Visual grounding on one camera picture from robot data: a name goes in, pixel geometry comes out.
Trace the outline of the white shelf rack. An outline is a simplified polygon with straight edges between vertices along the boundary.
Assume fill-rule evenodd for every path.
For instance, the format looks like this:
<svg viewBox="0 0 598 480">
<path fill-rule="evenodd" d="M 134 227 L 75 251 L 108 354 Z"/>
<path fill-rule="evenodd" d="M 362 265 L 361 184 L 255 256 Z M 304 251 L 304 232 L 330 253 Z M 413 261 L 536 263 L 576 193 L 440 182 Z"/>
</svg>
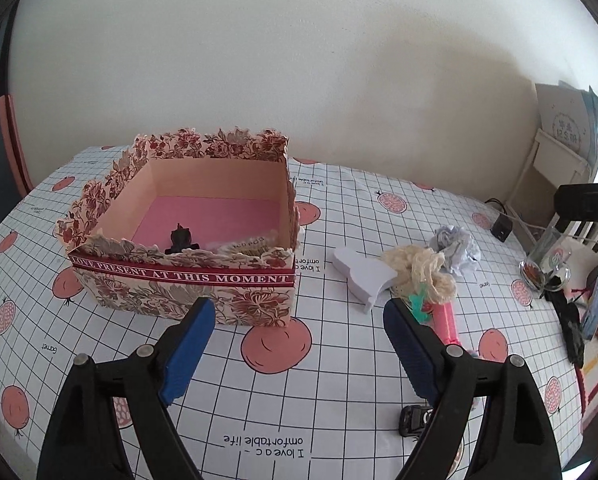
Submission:
<svg viewBox="0 0 598 480">
<path fill-rule="evenodd" d="M 546 226 L 556 226 L 558 216 L 553 215 L 549 222 L 534 226 L 530 220 L 523 220 L 514 206 L 514 200 L 524 177 L 530 169 L 538 172 L 553 188 L 563 184 L 598 183 L 598 159 L 590 165 L 584 158 L 567 148 L 542 129 L 536 132 L 534 142 L 522 168 L 512 195 L 505 207 L 508 214 L 520 224 L 520 229 L 533 245 Z M 575 221 L 564 228 L 564 232 L 598 252 L 598 222 Z"/>
</svg>

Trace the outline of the pomegranate grid tablecloth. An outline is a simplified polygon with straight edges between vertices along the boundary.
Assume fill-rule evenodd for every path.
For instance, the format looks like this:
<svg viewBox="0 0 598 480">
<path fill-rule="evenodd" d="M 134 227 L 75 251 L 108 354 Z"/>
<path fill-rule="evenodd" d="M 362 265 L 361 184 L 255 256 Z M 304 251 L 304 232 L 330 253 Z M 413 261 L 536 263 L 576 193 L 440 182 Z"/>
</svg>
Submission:
<svg viewBox="0 0 598 480">
<path fill-rule="evenodd" d="M 74 357 L 128 356 L 157 340 L 164 318 L 98 306 L 75 281 L 55 221 L 83 184 L 119 156 L 88 148 L 57 169 L 0 224 L 0 452 L 32 479 L 59 390 Z M 301 211 L 296 306 L 266 334 L 220 324 L 185 395 L 169 409 L 208 479 L 391 479 L 414 446 L 399 414 L 416 394 L 382 324 L 334 268 L 339 246 L 376 256 L 461 226 L 481 248 L 453 304 L 463 347 L 488 360 L 526 360 L 559 455 L 582 443 L 576 372 L 553 307 L 524 288 L 518 240 L 490 233 L 492 207 L 471 198 L 307 159 L 290 162 Z"/>
</svg>

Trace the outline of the black action figure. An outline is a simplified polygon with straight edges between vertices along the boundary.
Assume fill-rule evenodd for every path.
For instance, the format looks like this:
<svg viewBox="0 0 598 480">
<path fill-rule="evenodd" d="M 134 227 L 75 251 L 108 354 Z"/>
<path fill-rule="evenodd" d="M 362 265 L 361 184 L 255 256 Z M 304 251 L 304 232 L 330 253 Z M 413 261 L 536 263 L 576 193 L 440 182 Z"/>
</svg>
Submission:
<svg viewBox="0 0 598 480">
<path fill-rule="evenodd" d="M 192 232 L 190 232 L 190 229 L 184 228 L 180 224 L 171 232 L 170 240 L 171 246 L 165 249 L 165 255 L 179 254 L 186 249 L 199 249 L 199 245 L 192 241 Z"/>
</svg>

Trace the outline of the black toy car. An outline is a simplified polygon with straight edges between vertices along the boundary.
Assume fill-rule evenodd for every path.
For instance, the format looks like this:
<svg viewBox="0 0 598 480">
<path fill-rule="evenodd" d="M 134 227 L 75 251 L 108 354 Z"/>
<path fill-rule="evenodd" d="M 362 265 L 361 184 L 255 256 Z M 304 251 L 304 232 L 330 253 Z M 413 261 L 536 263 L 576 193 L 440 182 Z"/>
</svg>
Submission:
<svg viewBox="0 0 598 480">
<path fill-rule="evenodd" d="M 433 409 L 427 405 L 406 405 L 399 417 L 399 434 L 404 437 L 418 437 L 425 430 Z"/>
</svg>

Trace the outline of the black cloth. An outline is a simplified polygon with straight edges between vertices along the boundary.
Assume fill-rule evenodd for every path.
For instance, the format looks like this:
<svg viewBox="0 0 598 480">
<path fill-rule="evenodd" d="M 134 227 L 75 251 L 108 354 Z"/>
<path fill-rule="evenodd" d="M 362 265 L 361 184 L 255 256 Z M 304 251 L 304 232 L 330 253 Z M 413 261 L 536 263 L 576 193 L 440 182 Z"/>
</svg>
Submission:
<svg viewBox="0 0 598 480">
<path fill-rule="evenodd" d="M 568 360 L 576 368 L 584 364 L 584 339 L 582 336 L 579 309 L 573 301 L 564 296 L 562 290 L 558 292 L 544 292 L 544 297 L 553 305 L 556 312 Z"/>
</svg>

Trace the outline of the cotton swab pack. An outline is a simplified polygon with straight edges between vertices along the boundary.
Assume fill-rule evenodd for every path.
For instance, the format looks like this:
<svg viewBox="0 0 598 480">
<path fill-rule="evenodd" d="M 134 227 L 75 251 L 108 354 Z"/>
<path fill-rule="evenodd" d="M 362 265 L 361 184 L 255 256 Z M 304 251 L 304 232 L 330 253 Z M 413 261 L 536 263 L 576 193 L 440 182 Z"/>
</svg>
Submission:
<svg viewBox="0 0 598 480">
<path fill-rule="evenodd" d="M 233 240 L 216 245 L 213 248 L 218 254 L 236 254 L 240 252 L 245 255 L 261 255 L 276 246 L 278 233 L 275 230 L 257 236 Z"/>
</svg>

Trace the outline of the pink hair roller clip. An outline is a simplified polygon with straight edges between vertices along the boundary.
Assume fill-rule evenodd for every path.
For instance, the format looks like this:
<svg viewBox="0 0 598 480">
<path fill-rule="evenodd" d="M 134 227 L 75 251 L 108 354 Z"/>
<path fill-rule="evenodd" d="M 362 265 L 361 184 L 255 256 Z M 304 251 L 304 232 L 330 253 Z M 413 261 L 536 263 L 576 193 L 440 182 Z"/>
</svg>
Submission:
<svg viewBox="0 0 598 480">
<path fill-rule="evenodd" d="M 449 344 L 460 346 L 462 343 L 459 340 L 452 304 L 450 302 L 446 304 L 434 304 L 431 307 L 431 314 L 433 330 L 440 341 L 446 346 Z"/>
</svg>

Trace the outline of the white foam shape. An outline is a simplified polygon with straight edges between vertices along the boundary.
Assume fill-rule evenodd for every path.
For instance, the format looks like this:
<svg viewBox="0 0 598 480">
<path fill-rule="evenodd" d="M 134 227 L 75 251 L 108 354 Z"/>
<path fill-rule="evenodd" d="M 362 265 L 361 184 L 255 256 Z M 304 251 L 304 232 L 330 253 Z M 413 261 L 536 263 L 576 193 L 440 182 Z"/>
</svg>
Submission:
<svg viewBox="0 0 598 480">
<path fill-rule="evenodd" d="M 332 252 L 332 264 L 346 277 L 348 289 L 368 313 L 378 296 L 393 286 L 398 274 L 380 259 L 362 256 L 349 247 L 337 247 Z"/>
</svg>

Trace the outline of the crumpled white paper ball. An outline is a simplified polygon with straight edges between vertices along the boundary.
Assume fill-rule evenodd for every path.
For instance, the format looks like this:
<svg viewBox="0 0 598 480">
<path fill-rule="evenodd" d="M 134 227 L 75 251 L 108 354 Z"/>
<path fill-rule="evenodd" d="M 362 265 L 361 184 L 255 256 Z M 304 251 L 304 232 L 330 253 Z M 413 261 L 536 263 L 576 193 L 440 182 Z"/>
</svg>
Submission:
<svg viewBox="0 0 598 480">
<path fill-rule="evenodd" d="M 481 249 L 474 237 L 460 226 L 441 226 L 428 245 L 444 255 L 443 269 L 456 278 L 479 269 Z"/>
</svg>

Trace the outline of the glass cup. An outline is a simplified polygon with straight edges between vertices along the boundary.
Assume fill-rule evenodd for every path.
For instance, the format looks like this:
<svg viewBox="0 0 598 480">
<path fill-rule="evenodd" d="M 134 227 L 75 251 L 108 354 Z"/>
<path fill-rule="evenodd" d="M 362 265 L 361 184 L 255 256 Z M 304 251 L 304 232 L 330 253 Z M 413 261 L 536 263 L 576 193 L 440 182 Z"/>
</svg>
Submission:
<svg viewBox="0 0 598 480">
<path fill-rule="evenodd" d="M 534 292 L 558 292 L 571 278 L 572 249 L 564 234 L 547 228 L 519 265 L 520 276 Z"/>
</svg>

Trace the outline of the floral paper gift box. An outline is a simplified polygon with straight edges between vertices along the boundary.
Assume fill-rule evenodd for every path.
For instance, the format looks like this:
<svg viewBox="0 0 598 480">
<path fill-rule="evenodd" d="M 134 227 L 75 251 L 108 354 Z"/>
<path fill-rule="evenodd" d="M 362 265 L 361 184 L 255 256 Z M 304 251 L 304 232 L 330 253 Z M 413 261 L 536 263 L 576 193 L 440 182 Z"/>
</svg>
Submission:
<svg viewBox="0 0 598 480">
<path fill-rule="evenodd" d="M 223 324 L 286 325 L 299 236 L 287 144 L 274 130 L 138 136 L 56 222 L 76 277 L 110 309 L 179 320 L 207 298 Z"/>
</svg>

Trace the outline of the black power adapter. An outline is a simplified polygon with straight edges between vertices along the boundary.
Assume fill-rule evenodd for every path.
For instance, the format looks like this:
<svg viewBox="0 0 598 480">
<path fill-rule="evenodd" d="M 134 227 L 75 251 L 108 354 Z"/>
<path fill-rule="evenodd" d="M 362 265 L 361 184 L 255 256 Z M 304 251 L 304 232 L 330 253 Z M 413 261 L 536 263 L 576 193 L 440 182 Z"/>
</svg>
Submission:
<svg viewBox="0 0 598 480">
<path fill-rule="evenodd" d="M 492 224 L 490 232 L 497 240 L 505 243 L 513 227 L 512 219 L 502 212 Z"/>
</svg>

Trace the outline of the grey booklet on shelf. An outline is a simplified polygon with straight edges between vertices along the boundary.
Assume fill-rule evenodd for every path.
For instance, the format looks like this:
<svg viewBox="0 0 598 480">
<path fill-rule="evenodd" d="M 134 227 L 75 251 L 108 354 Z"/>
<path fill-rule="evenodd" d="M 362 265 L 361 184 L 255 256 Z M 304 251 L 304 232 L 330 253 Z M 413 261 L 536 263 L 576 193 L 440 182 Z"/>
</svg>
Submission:
<svg viewBox="0 0 598 480">
<path fill-rule="evenodd" d="M 561 81 L 536 84 L 542 130 L 584 158 L 598 162 L 598 95 Z"/>
</svg>

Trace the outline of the green plastic toy figure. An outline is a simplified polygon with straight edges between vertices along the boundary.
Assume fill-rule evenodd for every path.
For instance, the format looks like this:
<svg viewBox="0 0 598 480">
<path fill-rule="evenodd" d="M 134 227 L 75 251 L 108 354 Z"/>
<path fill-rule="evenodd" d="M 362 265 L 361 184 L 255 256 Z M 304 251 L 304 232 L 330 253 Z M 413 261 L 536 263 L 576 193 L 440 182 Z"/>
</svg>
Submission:
<svg viewBox="0 0 598 480">
<path fill-rule="evenodd" d="M 427 285 L 421 283 L 416 290 L 408 296 L 410 300 L 410 312 L 419 324 L 426 324 L 429 321 L 429 313 L 425 310 L 427 299 Z"/>
</svg>

